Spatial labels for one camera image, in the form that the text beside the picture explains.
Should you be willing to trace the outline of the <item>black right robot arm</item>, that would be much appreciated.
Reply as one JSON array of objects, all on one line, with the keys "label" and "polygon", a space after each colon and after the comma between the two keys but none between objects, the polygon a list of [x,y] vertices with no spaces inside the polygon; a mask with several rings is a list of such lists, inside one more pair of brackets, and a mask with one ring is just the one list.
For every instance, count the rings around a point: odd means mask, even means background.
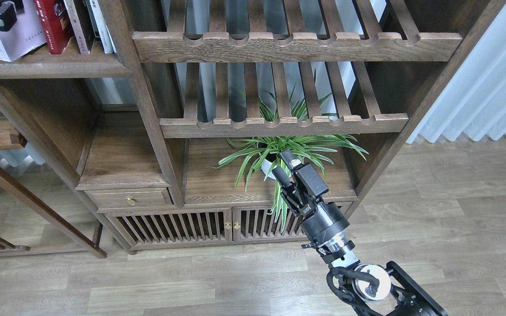
[{"label": "black right robot arm", "polygon": [[275,167],[281,196],[295,216],[302,216],[301,229],[309,239],[303,248],[315,249],[329,266],[326,282],[331,292],[349,304],[360,316],[376,316],[370,302],[392,295],[396,306],[392,316],[445,316],[446,311],[398,264],[385,267],[363,264],[354,254],[354,243],[345,236],[349,222],[335,203],[324,202],[329,188],[311,164],[302,163],[290,150],[280,154],[291,171],[288,176]]}]

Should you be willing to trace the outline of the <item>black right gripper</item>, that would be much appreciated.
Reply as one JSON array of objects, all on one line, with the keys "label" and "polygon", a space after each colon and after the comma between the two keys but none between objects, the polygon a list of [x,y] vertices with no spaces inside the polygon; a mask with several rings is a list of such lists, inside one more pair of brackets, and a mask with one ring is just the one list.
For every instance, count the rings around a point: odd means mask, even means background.
[{"label": "black right gripper", "polygon": [[290,149],[281,152],[280,158],[290,170],[294,182],[281,167],[273,168],[272,172],[281,186],[281,198],[303,218],[300,226],[310,243],[301,247],[314,248],[322,253],[335,253],[344,247],[351,250],[351,242],[345,237],[349,222],[334,202],[318,202],[315,208],[306,205],[299,210],[300,197],[304,194],[320,198],[329,191],[315,168],[309,163],[301,163]]}]

